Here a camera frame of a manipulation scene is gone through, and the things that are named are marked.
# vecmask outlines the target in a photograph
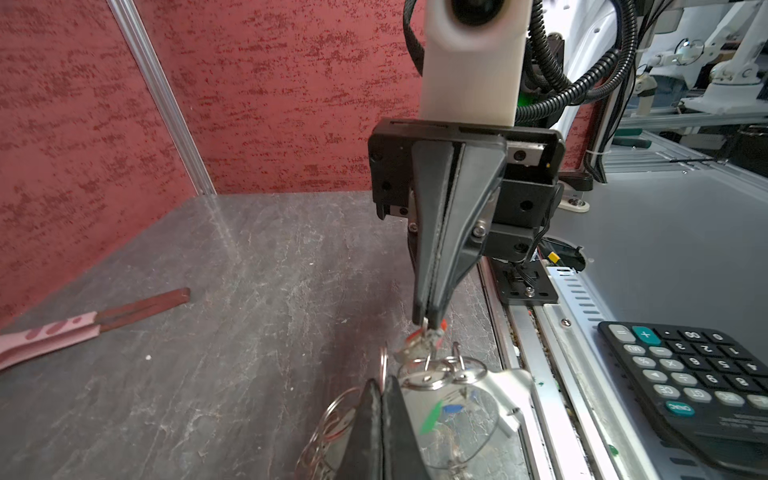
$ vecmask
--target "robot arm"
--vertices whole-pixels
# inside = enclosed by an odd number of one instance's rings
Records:
[[[412,321],[429,330],[402,360],[434,349],[482,255],[530,259],[559,203],[561,135],[512,126],[530,14],[525,0],[429,0],[422,120],[384,119],[369,139],[377,213],[408,218]]]

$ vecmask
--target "screw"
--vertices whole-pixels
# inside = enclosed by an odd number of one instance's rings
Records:
[[[488,235],[488,229],[485,228],[485,223],[478,222],[475,225],[475,228],[472,229],[472,236],[477,237],[477,238],[483,238],[483,237],[485,237],[485,235]]]

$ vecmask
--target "marble-patterned surface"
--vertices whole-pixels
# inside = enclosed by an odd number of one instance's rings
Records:
[[[0,373],[0,478],[291,478],[327,404],[412,330],[399,219],[370,192],[198,197],[15,329],[188,286],[184,306]],[[499,367],[476,273],[449,339]],[[501,477],[525,478],[510,442]]]

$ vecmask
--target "calculator button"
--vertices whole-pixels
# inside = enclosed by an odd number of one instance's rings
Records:
[[[706,342],[707,339],[704,338],[704,335],[698,332],[694,332],[693,330],[680,330],[680,335],[683,336],[685,340],[688,340],[689,342]]]
[[[649,359],[646,356],[633,356],[632,361],[635,365],[641,366],[644,369],[655,369],[656,368],[656,362]]]
[[[768,396],[765,396],[765,395],[747,395],[746,399],[756,409],[768,410]]]
[[[712,370],[710,364],[700,356],[683,355],[680,359],[682,359],[685,366],[691,370],[703,370],[704,372]]]
[[[670,375],[672,380],[674,380],[678,385],[694,386],[698,383],[695,376],[688,375],[687,373],[671,373]]]
[[[705,333],[705,335],[707,335],[707,338],[710,339],[710,342],[712,343],[719,343],[720,345],[733,345],[733,339],[728,335],[724,335],[722,333]]]
[[[744,372],[747,372],[750,375],[768,376],[768,369],[766,369],[766,366],[763,365],[762,363],[755,362],[753,360],[751,362],[739,361],[739,362],[736,362],[736,364],[740,366]]]
[[[648,345],[661,345],[661,339],[656,336],[653,330],[646,326],[633,326],[632,331],[637,335],[637,338],[643,343]]]
[[[691,348],[690,344],[685,342],[669,342],[667,345],[669,345],[675,353],[696,353],[694,352],[694,349]]]
[[[750,354],[740,346],[721,346],[721,350],[730,358],[735,360],[751,360]]]
[[[688,399],[699,403],[709,403],[712,401],[712,395],[707,390],[692,389],[689,386],[683,389],[683,393]]]
[[[723,377],[717,375],[716,373],[699,372],[699,380],[701,380],[704,386],[708,386],[711,389],[729,388],[725,383],[725,380],[723,380]]]
[[[682,372],[685,365],[672,359],[661,359],[659,363],[665,370],[671,370],[672,372]]]
[[[668,359],[672,356],[672,350],[665,349],[662,346],[652,346],[649,348],[650,352],[654,354],[654,356],[661,357],[663,359]]]
[[[736,364],[730,360],[723,359],[707,359],[710,361],[715,370],[721,373],[740,373]]]
[[[715,392],[715,396],[723,405],[731,407],[741,407],[744,405],[744,399],[741,398],[741,395],[737,395],[733,392]]]
[[[670,329],[656,329],[656,334],[665,340],[682,340],[676,331]]]
[[[632,332],[629,331],[629,329],[624,325],[618,325],[614,323],[613,325],[609,325],[608,329],[611,331],[611,333],[614,334],[616,337],[616,340],[622,343],[634,343],[635,338],[634,335],[632,335]]]
[[[674,400],[680,398],[680,390],[674,388],[673,386],[654,385],[654,390],[656,390],[656,393],[658,393],[660,397],[664,397],[665,399]]]
[[[667,410],[681,417],[694,416],[694,408],[688,405],[687,403],[673,402],[672,400],[667,400]]]
[[[723,353],[717,349],[715,345],[711,343],[691,343],[693,348],[696,349],[699,355],[722,357]]]
[[[746,375],[725,375],[724,377],[740,392],[763,393],[763,390],[757,386],[757,383]]]
[[[667,376],[657,370],[643,370],[643,375],[653,383],[664,383],[667,381]]]
[[[645,355],[645,349],[639,345],[624,345],[624,349],[629,352],[630,355]]]

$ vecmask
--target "green calculator button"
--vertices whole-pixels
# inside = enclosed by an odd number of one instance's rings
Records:
[[[656,333],[646,326],[633,326],[632,331],[643,343],[653,346],[661,345],[661,340],[656,336]]]
[[[667,410],[681,417],[694,416],[694,408],[687,403],[667,401]]]

